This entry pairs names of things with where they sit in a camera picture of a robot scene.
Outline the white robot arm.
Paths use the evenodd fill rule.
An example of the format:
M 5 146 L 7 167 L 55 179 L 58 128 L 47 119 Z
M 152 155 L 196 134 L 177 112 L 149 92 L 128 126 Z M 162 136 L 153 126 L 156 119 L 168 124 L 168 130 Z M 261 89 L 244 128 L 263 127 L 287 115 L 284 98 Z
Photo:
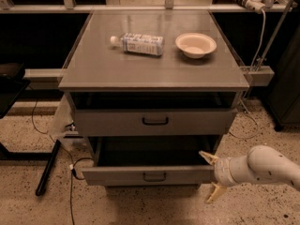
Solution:
M 272 147 L 257 145 L 240 157 L 218 157 L 204 151 L 199 154 L 213 167 L 216 179 L 207 203 L 216 201 L 227 188 L 244 183 L 286 184 L 300 190 L 300 166 Z

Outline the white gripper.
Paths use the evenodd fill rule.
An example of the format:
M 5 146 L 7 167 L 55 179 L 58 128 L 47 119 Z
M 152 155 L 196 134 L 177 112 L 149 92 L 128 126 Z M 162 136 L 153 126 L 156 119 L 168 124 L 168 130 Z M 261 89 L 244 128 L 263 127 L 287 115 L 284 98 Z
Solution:
M 219 158 L 218 156 L 204 151 L 200 151 L 199 155 L 203 157 L 208 164 L 214 166 L 214 175 L 218 183 L 212 183 L 214 189 L 205 201 L 206 203 L 213 203 L 227 191 L 226 187 L 233 187 L 237 185 L 232 175 L 235 158 Z

